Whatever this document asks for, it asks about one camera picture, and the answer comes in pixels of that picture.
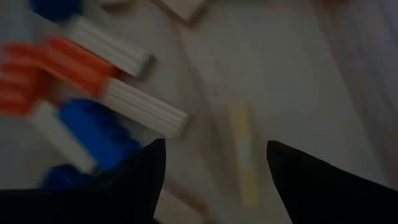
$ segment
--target white ridged block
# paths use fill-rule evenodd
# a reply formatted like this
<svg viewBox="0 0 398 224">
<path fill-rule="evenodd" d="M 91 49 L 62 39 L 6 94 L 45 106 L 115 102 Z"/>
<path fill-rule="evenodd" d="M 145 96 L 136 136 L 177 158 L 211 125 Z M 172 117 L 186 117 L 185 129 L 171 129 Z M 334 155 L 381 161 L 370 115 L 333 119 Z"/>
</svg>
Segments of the white ridged block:
<svg viewBox="0 0 398 224">
<path fill-rule="evenodd" d="M 82 172 L 91 172 L 96 165 L 95 161 L 55 113 L 56 109 L 43 101 L 35 108 L 29 121 L 76 168 Z"/>
<path fill-rule="evenodd" d="M 178 138 L 188 115 L 148 94 L 111 78 L 102 104 L 168 138 Z"/>
<path fill-rule="evenodd" d="M 144 49 L 81 16 L 72 22 L 66 37 L 136 78 L 150 60 L 150 54 Z"/>
</svg>

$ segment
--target wooden toy block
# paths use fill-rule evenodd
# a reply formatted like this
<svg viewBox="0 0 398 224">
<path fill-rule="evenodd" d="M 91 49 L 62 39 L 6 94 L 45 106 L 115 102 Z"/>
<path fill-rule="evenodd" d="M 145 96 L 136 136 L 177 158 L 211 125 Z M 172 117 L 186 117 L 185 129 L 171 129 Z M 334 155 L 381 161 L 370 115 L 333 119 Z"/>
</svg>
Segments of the wooden toy block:
<svg viewBox="0 0 398 224">
<path fill-rule="evenodd" d="M 49 87 L 49 76 L 36 66 L 35 60 L 23 56 L 25 49 L 20 45 L 7 47 L 7 51 L 11 50 L 9 61 L 0 68 L 0 113 L 28 115 Z"/>
<path fill-rule="evenodd" d="M 80 63 L 62 52 L 46 46 L 42 49 L 38 65 L 46 72 L 71 83 L 89 96 L 98 97 L 108 77 Z"/>
<path fill-rule="evenodd" d="M 248 208 L 256 207 L 259 203 L 258 183 L 248 108 L 243 104 L 230 106 L 229 122 L 232 127 L 238 160 L 242 204 Z"/>
<path fill-rule="evenodd" d="M 117 38 L 83 17 L 77 17 L 67 37 L 136 78 L 140 77 L 151 58 L 145 50 Z"/>
<path fill-rule="evenodd" d="M 181 135 L 188 115 L 148 94 L 111 78 L 102 104 L 168 138 Z"/>
<path fill-rule="evenodd" d="M 105 76 L 115 77 L 119 73 L 119 70 L 114 65 L 86 51 L 79 45 L 74 44 L 67 39 L 62 37 L 51 37 L 47 43 L 52 48 L 71 58 L 78 58 L 80 63 L 92 68 L 98 73 L 103 73 Z"/>
</svg>

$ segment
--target building block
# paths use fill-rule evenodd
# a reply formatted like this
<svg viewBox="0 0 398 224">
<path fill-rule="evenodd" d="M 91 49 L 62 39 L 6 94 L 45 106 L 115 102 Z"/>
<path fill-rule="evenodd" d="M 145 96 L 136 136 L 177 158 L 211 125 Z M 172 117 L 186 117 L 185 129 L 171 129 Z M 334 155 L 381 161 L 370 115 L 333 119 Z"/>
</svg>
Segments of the building block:
<svg viewBox="0 0 398 224">
<path fill-rule="evenodd" d="M 258 206 L 258 183 L 256 166 L 253 158 L 253 143 L 251 120 L 248 108 L 241 103 L 229 107 L 229 122 L 231 123 L 242 204 L 247 208 Z"/>
<path fill-rule="evenodd" d="M 29 121 L 57 151 L 81 172 L 90 173 L 96 167 L 95 160 L 58 119 L 57 109 L 52 105 L 45 101 L 39 103 L 33 110 Z"/>
<path fill-rule="evenodd" d="M 36 66 L 30 52 L 26 55 L 25 47 L 15 47 L 6 47 L 9 58 L 0 67 L 0 113 L 26 116 L 46 94 L 50 77 Z"/>
<path fill-rule="evenodd" d="M 75 19 L 66 36 L 136 78 L 151 59 L 145 50 L 117 38 L 81 16 Z"/>
<path fill-rule="evenodd" d="M 41 70 L 92 97 L 99 97 L 108 78 L 119 74 L 115 66 L 60 37 L 49 38 L 43 46 L 11 43 L 6 51 L 12 57 L 30 58 Z"/>
<path fill-rule="evenodd" d="M 47 44 L 71 58 L 78 58 L 80 63 L 105 76 L 116 77 L 120 72 L 114 65 L 62 37 L 51 37 Z"/>
<path fill-rule="evenodd" d="M 129 131 L 103 105 L 83 99 L 61 105 L 58 117 L 96 160 L 101 170 L 113 168 L 131 152 L 141 148 Z"/>
<path fill-rule="evenodd" d="M 178 138 L 188 122 L 183 111 L 115 78 L 110 79 L 100 102 L 168 138 Z"/>
</svg>

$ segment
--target floor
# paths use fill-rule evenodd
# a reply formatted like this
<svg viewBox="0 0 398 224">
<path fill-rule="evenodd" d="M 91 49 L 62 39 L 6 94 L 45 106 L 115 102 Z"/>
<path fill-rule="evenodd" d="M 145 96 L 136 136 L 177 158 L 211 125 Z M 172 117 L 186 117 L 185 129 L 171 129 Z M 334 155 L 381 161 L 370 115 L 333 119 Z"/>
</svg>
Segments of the floor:
<svg viewBox="0 0 398 224">
<path fill-rule="evenodd" d="M 266 164 L 270 139 L 388 185 L 309 2 L 213 1 L 192 29 L 149 1 L 112 15 L 87 1 L 85 16 L 154 54 L 145 79 L 124 80 L 192 115 L 183 138 L 167 141 L 167 175 L 207 203 L 217 223 L 290 223 Z M 6 18 L 3 41 L 35 39 L 36 30 L 21 27 L 43 32 L 24 16 L 13 26 Z M 255 209 L 239 201 L 225 120 L 226 107 L 236 101 L 252 113 L 261 189 Z M 161 137 L 121 119 L 144 143 Z M 62 161 L 23 119 L 2 116 L 0 122 L 0 188 L 33 186 L 45 167 Z"/>
<path fill-rule="evenodd" d="M 398 189 L 398 16 L 395 0 L 318 10 L 322 30 L 391 187 Z"/>
</svg>

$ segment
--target light wood piece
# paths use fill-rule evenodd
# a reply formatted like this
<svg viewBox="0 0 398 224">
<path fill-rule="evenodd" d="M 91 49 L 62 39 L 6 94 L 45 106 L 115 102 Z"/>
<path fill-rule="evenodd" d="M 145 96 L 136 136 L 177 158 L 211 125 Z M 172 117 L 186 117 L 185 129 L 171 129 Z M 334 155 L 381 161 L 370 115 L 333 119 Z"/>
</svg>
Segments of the light wood piece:
<svg viewBox="0 0 398 224">
<path fill-rule="evenodd" d="M 145 50 L 80 16 L 69 27 L 66 36 L 136 78 L 150 61 L 150 54 Z"/>
<path fill-rule="evenodd" d="M 168 138 L 181 135 L 188 115 L 148 94 L 111 78 L 102 104 Z"/>
<path fill-rule="evenodd" d="M 241 189 L 241 200 L 245 207 L 256 207 L 259 203 L 256 166 L 253 159 L 253 140 L 248 108 L 244 104 L 229 108 Z"/>
<path fill-rule="evenodd" d="M 205 217 L 182 200 L 162 189 L 155 210 L 155 219 L 163 224 L 204 223 Z"/>
</svg>

